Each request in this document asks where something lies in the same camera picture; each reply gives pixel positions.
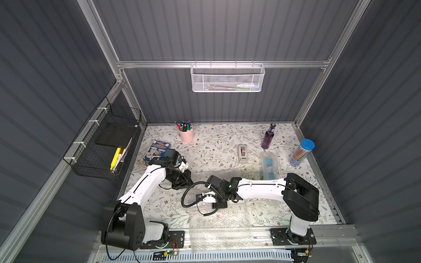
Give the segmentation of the clear tape dispenser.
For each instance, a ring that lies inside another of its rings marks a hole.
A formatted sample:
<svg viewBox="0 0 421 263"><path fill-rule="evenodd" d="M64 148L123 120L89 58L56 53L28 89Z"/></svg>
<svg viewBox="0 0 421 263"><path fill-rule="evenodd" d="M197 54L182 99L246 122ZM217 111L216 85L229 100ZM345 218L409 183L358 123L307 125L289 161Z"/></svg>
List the clear tape dispenser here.
<svg viewBox="0 0 421 263"><path fill-rule="evenodd" d="M247 154L247 145L240 144L237 149L239 163L247 163L248 154Z"/></svg>

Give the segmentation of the blue glass bottle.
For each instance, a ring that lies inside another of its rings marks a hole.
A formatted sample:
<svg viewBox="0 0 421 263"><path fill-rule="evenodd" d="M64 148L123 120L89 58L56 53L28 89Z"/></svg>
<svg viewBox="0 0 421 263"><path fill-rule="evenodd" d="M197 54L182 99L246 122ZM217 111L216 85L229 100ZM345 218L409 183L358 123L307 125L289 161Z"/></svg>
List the blue glass bottle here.
<svg viewBox="0 0 421 263"><path fill-rule="evenodd" d="M272 157L263 157L262 159L263 179L275 180L277 179L276 161Z"/></svg>

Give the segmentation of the purple bottle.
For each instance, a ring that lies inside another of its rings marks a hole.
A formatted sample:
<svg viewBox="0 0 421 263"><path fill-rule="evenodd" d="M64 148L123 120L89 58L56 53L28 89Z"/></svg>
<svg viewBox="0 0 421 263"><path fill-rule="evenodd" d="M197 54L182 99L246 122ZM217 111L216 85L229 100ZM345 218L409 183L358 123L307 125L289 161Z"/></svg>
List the purple bottle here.
<svg viewBox="0 0 421 263"><path fill-rule="evenodd" d="M265 132L264 139L262 141L261 147L264 150L267 150L274 138L274 130L276 128L275 123L271 123L269 129Z"/></svg>

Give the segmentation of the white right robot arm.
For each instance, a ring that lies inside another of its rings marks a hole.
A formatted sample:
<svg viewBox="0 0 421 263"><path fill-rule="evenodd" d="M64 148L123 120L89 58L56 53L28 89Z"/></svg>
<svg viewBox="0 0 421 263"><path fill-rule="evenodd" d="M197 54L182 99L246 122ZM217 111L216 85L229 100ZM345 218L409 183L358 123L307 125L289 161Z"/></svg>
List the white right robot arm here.
<svg viewBox="0 0 421 263"><path fill-rule="evenodd" d="M249 180L240 177L229 181L210 176L206 181L208 192L197 194L200 203L210 203L213 209L227 208L228 202L247 199L283 201L292 212L289 227L274 239L287 240L291 245L315 245L317 241L310 227L319 218L319 190L305 179L288 173L283 179Z"/></svg>

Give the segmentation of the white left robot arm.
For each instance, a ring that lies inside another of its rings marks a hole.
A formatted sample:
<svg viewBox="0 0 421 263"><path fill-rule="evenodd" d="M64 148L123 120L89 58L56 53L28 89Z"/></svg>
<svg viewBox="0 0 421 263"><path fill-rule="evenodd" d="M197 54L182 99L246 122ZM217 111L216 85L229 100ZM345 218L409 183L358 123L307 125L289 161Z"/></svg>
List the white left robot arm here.
<svg viewBox="0 0 421 263"><path fill-rule="evenodd" d="M188 188L193 184L187 161L174 149L150 160L138 182L125 195L104 207L101 230L103 245L136 251L143 244L167 244L168 224L147 221L143 213L153 192L165 180L171 183L172 190Z"/></svg>

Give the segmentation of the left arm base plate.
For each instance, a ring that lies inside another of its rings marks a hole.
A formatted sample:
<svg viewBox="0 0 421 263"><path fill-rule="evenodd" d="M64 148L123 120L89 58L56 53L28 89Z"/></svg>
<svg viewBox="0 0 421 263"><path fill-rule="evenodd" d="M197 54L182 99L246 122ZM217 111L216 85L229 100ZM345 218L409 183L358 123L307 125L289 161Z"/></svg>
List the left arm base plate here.
<svg viewBox="0 0 421 263"><path fill-rule="evenodd" d="M175 249L184 248L185 231L169 231L164 239L142 243L140 249Z"/></svg>

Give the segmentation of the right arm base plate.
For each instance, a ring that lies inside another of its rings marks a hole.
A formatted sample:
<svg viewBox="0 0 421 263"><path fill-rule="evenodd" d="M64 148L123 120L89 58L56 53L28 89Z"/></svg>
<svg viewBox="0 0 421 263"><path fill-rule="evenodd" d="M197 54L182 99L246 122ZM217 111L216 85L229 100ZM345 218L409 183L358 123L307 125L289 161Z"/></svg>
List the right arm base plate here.
<svg viewBox="0 0 421 263"><path fill-rule="evenodd" d="M316 245L317 241L312 228L307 229L304 236L292 233L289 227L278 227L270 229L271 240L275 246L286 245Z"/></svg>

